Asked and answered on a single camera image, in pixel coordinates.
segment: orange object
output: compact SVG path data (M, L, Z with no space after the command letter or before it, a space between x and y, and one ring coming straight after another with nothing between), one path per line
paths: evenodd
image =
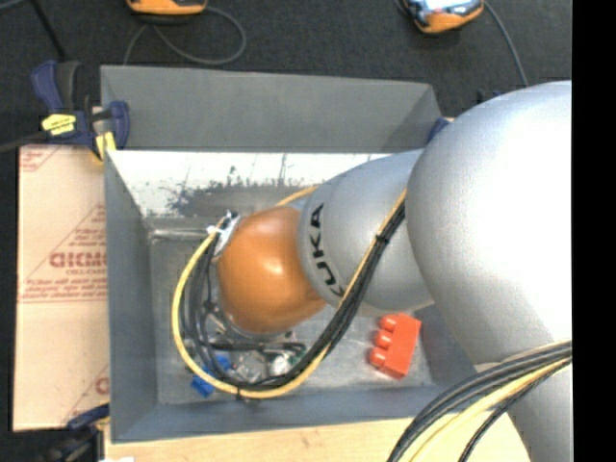
M320 311L296 246L299 211L279 206L243 218L218 261L220 304L240 329L289 330Z
M137 13L155 13L158 15L193 15L202 13L206 3L178 5L173 0L126 0L128 6Z
M369 361L395 379L400 380L408 373L415 351L415 344L420 335L422 323L399 313L385 315L378 321L379 330L372 341Z

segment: cardboard sheet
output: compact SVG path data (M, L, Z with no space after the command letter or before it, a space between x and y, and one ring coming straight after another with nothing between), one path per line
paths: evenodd
M103 197L87 149L20 150L15 430L63 426L109 399Z

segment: robotic arm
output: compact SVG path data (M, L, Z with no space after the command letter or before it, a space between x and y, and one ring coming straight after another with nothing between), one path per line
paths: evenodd
M360 312L434 302L476 365L572 338L570 82L499 96L425 149L379 158L299 204L237 223L220 250L219 301L237 333L268 337L345 295L375 230L405 193ZM511 410L533 462L572 458L571 369Z

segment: metal part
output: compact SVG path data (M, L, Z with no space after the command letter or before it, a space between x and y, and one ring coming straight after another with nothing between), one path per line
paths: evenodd
M571 82L481 104L441 131L408 182L427 288L470 358L572 337ZM571 370L512 409L533 462L572 459Z
M322 184L306 202L297 234L304 272L337 305L364 253L406 187L422 150L377 159ZM406 232L388 244L367 289L362 313L380 316L431 303Z

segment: small blue piece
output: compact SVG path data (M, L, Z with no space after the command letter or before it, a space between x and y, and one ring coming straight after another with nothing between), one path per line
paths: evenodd
M76 418L73 418L68 422L66 427L70 431L78 431L86 426L96 423L103 418L109 416L109 403L99 405L93 409L86 411Z
M217 354L216 357L219 364L223 367L225 371L231 368L231 362L226 356L221 356ZM215 376L207 366L203 365L201 368L207 374ZM205 381L203 378L196 374L192 376L191 387L193 387L204 398L208 397L215 390L215 388L211 384L209 384L207 381Z

